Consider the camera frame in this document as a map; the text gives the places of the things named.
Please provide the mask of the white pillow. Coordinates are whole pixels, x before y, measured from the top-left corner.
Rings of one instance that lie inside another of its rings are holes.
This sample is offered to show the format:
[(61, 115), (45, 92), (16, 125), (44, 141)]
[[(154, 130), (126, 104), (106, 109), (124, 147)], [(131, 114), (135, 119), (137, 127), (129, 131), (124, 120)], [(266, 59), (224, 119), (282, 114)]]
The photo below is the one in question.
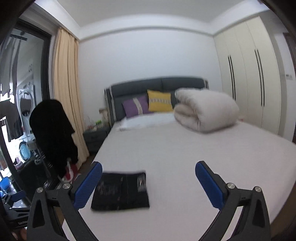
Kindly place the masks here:
[(128, 131), (139, 128), (149, 128), (161, 126), (169, 123), (175, 123), (176, 119), (173, 112), (168, 113), (151, 113), (124, 118), (116, 127), (117, 131)]

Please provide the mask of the dark grey headboard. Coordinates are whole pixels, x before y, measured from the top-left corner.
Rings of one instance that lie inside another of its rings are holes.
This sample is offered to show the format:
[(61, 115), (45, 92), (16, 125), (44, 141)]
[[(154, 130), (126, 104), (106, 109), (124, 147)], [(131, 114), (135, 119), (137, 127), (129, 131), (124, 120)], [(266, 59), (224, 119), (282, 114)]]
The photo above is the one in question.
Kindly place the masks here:
[(175, 106), (178, 100), (175, 91), (179, 88), (209, 88), (208, 80), (199, 77), (159, 77), (126, 81), (111, 85), (104, 90), (105, 102), (108, 110), (108, 121), (111, 126), (126, 117), (122, 103), (125, 100), (148, 96), (147, 91), (160, 91), (171, 94), (171, 104)]

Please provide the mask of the white wardrobe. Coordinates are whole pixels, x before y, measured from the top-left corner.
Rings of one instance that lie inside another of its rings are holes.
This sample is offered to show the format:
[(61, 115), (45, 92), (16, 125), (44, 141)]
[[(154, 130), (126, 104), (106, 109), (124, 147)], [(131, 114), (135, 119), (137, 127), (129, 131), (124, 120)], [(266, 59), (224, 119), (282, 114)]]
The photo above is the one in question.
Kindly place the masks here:
[(277, 134), (281, 116), (278, 61), (260, 17), (214, 36), (222, 89), (239, 106), (243, 121)]

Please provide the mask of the dark grey nightstand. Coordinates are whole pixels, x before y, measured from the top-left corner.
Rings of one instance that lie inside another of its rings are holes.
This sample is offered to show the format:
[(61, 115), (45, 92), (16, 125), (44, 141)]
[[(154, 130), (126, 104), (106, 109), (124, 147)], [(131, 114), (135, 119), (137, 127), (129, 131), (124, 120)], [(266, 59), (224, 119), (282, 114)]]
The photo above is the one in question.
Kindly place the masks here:
[(91, 155), (97, 154), (109, 132), (110, 126), (104, 126), (95, 131), (87, 130), (83, 133), (83, 138)]

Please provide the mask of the black hanging garment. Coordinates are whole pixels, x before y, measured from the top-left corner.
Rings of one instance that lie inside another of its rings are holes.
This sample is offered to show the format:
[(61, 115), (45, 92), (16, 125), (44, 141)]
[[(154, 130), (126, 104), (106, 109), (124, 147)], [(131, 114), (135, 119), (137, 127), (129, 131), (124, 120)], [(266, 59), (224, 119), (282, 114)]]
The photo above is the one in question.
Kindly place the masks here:
[(32, 111), (29, 124), (51, 174), (63, 178), (67, 165), (77, 164), (78, 148), (72, 138), (74, 128), (61, 102), (41, 101)]

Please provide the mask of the folded beige duvet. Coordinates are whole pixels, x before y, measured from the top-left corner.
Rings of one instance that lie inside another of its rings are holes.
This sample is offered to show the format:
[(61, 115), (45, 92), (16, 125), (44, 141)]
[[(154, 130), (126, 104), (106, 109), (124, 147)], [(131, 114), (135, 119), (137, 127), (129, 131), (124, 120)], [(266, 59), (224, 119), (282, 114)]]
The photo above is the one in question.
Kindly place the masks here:
[(174, 116), (182, 126), (209, 133), (234, 125), (239, 118), (236, 102), (223, 92), (208, 89), (179, 88)]

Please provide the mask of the black jeans pants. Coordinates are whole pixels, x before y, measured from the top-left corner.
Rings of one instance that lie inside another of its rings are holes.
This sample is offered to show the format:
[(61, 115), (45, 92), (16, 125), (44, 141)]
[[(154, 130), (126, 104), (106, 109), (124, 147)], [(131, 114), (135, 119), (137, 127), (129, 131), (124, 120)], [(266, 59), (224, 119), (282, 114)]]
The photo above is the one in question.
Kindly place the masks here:
[(91, 209), (118, 211), (149, 208), (146, 173), (103, 173), (97, 184)]

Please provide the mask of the purple patterned cushion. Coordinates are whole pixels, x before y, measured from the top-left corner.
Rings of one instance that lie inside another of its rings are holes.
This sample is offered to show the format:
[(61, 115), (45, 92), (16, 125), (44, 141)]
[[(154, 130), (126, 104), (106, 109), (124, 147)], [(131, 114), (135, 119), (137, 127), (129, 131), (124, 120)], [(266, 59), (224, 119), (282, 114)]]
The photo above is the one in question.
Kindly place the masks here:
[(152, 113), (149, 111), (149, 103), (146, 95), (125, 100), (122, 105), (125, 110), (126, 118)]

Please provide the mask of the red white bag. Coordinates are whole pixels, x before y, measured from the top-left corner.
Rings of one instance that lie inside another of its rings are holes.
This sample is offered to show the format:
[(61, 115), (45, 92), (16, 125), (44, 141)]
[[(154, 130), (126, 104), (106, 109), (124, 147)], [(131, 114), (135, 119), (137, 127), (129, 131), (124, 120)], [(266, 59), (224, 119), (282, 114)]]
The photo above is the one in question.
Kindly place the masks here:
[(79, 175), (80, 173), (78, 171), (76, 164), (70, 164), (70, 162), (67, 162), (66, 174), (62, 178), (62, 182), (72, 184)]

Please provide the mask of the beige curtain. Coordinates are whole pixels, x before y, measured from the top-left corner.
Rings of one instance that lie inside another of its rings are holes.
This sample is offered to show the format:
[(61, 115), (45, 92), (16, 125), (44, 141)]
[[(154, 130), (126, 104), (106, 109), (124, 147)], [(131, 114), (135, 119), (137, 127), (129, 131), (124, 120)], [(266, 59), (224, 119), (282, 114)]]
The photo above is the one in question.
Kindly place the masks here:
[(85, 125), (78, 79), (78, 48), (78, 40), (60, 27), (57, 32), (53, 60), (54, 97), (62, 103), (74, 128), (75, 133), (72, 138), (78, 148), (76, 166), (80, 168), (89, 157), (89, 151), (83, 138)]

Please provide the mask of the yellow patterned cushion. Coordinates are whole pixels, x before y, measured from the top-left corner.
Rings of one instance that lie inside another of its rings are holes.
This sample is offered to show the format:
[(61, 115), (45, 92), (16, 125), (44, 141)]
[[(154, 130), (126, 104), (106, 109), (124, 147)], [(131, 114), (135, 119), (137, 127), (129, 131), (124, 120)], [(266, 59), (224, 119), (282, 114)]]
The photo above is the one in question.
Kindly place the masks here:
[(148, 90), (150, 112), (172, 112), (171, 94), (159, 91)]

